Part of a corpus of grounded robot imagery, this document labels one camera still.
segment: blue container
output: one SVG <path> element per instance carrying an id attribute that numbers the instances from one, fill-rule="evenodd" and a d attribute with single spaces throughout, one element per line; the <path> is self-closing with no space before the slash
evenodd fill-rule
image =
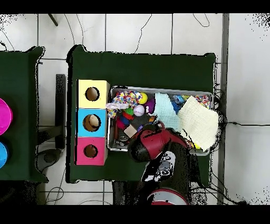
<path id="1" fill-rule="evenodd" d="M 7 160 L 6 146 L 0 142 L 0 169 L 5 165 Z"/>

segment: table leg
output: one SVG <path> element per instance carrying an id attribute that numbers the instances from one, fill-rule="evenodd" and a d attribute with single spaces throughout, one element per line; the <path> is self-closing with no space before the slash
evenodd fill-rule
<path id="1" fill-rule="evenodd" d="M 55 26 L 58 26 L 58 23 L 57 23 L 57 21 L 55 20 L 55 18 L 53 17 L 53 15 L 52 15 L 52 14 L 48 14 L 48 15 L 49 15 L 49 17 L 51 18 L 51 20 L 53 21 L 54 25 L 55 25 Z"/>
<path id="2" fill-rule="evenodd" d="M 55 89 L 55 125 L 61 126 L 61 135 L 55 137 L 55 147 L 65 148 L 65 113 L 66 113 L 66 77 L 64 74 L 56 75 Z"/>

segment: light blue cloth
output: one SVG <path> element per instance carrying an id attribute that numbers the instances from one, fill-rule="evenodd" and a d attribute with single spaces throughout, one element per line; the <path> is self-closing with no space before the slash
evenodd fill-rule
<path id="1" fill-rule="evenodd" d="M 155 94 L 155 110 L 151 116 L 158 116 L 157 120 L 164 123 L 165 128 L 173 128 L 177 132 L 181 131 L 180 118 L 176 115 L 168 94 Z"/>

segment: pink toy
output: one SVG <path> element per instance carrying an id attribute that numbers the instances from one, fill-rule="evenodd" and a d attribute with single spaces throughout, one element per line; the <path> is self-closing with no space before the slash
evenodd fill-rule
<path id="1" fill-rule="evenodd" d="M 5 133 L 13 118 L 10 107 L 0 98 L 0 135 Z"/>
<path id="2" fill-rule="evenodd" d="M 97 152 L 94 157 L 87 157 L 85 148 L 89 145 L 94 146 Z M 107 158 L 106 138 L 105 137 L 78 137 L 76 165 L 98 165 L 103 166 Z"/>

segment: white towel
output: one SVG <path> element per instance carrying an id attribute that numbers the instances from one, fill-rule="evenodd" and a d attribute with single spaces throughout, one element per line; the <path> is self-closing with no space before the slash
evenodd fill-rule
<path id="1" fill-rule="evenodd" d="M 218 114 L 215 111 L 207 109 L 190 96 L 177 116 L 180 118 L 180 133 L 183 137 L 186 137 L 184 129 L 203 151 L 214 144 L 218 131 Z"/>

